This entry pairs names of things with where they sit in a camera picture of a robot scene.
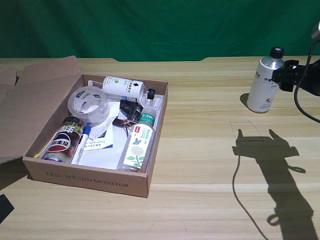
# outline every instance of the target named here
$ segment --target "green backdrop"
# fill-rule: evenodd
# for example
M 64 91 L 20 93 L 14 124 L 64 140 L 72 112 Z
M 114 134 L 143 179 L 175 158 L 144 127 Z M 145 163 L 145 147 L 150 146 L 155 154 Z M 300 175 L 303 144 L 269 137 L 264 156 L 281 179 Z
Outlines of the green backdrop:
M 307 55 L 320 20 L 320 0 L 0 1 L 0 58 Z

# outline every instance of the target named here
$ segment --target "open cardboard box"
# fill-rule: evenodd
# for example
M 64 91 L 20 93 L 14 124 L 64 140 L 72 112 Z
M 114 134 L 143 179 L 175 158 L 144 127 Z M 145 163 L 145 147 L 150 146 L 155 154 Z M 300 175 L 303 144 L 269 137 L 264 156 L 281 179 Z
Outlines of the open cardboard box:
M 105 75 L 81 73 L 75 56 L 27 66 L 17 84 L 15 69 L 0 72 L 0 163 L 22 157 L 36 181 L 148 197 L 168 100 L 168 82 L 143 81 L 164 95 L 146 173 L 74 165 L 33 158 L 70 115 L 69 96 L 88 80 L 102 83 Z

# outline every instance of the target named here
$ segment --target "marker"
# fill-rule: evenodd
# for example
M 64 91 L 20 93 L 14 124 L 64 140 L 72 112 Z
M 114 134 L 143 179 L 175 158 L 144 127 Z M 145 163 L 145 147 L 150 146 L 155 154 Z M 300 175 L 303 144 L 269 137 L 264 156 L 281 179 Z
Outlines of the marker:
M 79 163 L 80 157 L 84 151 L 84 148 L 87 143 L 90 132 L 91 132 L 91 126 L 89 126 L 89 125 L 85 126 L 82 138 L 81 138 L 80 143 L 79 143 L 78 147 L 76 148 L 76 151 L 73 155 L 71 164 L 78 164 Z

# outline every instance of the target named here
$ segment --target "wooden table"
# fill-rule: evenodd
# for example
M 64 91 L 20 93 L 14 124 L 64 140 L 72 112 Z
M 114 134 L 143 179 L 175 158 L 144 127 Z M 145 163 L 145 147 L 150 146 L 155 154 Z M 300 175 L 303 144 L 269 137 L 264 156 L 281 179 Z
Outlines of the wooden table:
M 42 61 L 0 58 L 0 69 Z M 149 197 L 32 181 L 14 161 L 0 165 L 0 193 L 15 207 L 0 225 L 0 239 L 264 239 L 233 193 L 238 161 L 237 197 L 268 239 L 317 239 L 320 125 L 298 111 L 291 92 L 279 91 L 267 113 L 244 106 L 258 61 L 79 59 L 82 72 L 169 81 Z M 299 100 L 320 116 L 320 98 L 300 90 Z M 236 144 L 238 129 L 243 137 Z

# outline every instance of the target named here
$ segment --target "clear packing tape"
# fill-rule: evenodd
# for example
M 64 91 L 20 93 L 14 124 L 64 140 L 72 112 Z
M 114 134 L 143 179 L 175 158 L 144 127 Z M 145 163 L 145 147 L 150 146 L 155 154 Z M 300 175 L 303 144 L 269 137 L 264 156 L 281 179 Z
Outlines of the clear packing tape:
M 68 100 L 68 109 L 74 117 L 92 127 L 103 123 L 109 115 L 106 94 L 96 86 L 77 89 Z

